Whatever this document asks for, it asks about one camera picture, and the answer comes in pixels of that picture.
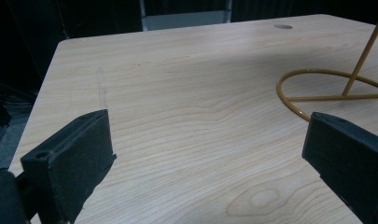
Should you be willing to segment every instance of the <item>gold wire loop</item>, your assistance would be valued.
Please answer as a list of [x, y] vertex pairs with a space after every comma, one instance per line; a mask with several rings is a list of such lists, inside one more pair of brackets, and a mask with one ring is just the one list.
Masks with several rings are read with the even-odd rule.
[[[285, 80], [287, 80], [290, 77], [298, 76], [298, 75], [304, 75], [304, 74], [325, 74], [325, 75], [331, 75], [331, 76], [338, 76], [338, 77], [348, 77], [350, 78], [351, 74], [340, 72], [340, 71], [334, 71], [334, 70], [328, 70], [328, 69], [300, 69], [291, 71], [289, 73], [284, 74], [278, 81], [278, 84], [276, 85], [276, 92], [278, 93], [279, 98], [282, 100], [282, 102], [291, 110], [293, 113], [297, 114], [301, 118], [310, 121], [310, 116], [300, 109], [298, 109], [294, 104], [291, 102], [302, 102], [302, 101], [334, 101], [334, 100], [355, 100], [355, 99], [378, 99], [378, 94], [362, 94], [362, 95], [332, 95], [332, 96], [304, 96], [304, 97], [286, 97], [285, 94], [282, 91], [282, 84]], [[367, 83], [369, 85], [372, 85], [373, 87], [378, 88], [378, 82], [371, 80], [366, 77], [360, 77], [357, 76], [356, 80]]]

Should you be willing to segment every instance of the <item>wood grain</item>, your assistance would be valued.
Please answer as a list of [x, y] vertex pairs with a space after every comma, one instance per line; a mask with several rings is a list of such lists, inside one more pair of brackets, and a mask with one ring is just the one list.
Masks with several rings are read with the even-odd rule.
[[[10, 170], [70, 120], [107, 108], [118, 158], [77, 223], [359, 223], [301, 158], [308, 123], [275, 85], [295, 69], [352, 71], [372, 29], [315, 15], [66, 40]], [[378, 80], [378, 40], [361, 75]], [[344, 83], [292, 78], [284, 90]], [[351, 90], [363, 91], [373, 89]], [[378, 134], [378, 100], [301, 107]]]

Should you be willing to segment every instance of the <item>table surface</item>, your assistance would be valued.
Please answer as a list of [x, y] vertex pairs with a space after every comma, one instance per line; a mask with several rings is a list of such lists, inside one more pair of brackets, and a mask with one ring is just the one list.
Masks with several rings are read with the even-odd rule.
[[[359, 223], [301, 157], [308, 123], [275, 85], [301, 68], [352, 72], [373, 27], [314, 15], [66, 40], [10, 170], [71, 120], [107, 108], [118, 158], [77, 223]], [[378, 39], [360, 74], [378, 80]], [[305, 75], [284, 91], [338, 94], [346, 81]], [[378, 135], [378, 100], [297, 105]]]

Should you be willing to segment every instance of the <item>metal rod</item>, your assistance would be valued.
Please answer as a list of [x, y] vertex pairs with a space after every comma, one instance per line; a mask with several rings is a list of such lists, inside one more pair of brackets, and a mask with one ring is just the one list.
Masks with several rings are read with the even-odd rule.
[[343, 90], [343, 96], [348, 95], [349, 91], [351, 90], [351, 87], [357, 78], [357, 74], [359, 73], [362, 65], [364, 64], [367, 56], [369, 55], [371, 47], [374, 44], [377, 36], [378, 36], [378, 22], [374, 28], [374, 31], [372, 32], [372, 35], [369, 39], [369, 42], [366, 45], [366, 48], [364, 48], [363, 53], [361, 54], [359, 61], [357, 62], [357, 66], [355, 67], [354, 72], [352, 73], [352, 76], [349, 78], [349, 81], [346, 83], [345, 89]]
[[337, 100], [365, 100], [378, 99], [378, 94], [362, 94], [362, 95], [331, 95], [331, 96], [291, 96], [287, 97], [290, 102], [302, 101], [337, 101]]

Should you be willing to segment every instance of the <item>hole in table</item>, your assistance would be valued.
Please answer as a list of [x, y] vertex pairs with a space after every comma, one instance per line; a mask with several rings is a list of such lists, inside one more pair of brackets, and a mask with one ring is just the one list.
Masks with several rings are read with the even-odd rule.
[[278, 29], [293, 29], [293, 26], [285, 25], [285, 24], [276, 24], [273, 27], [278, 28]]

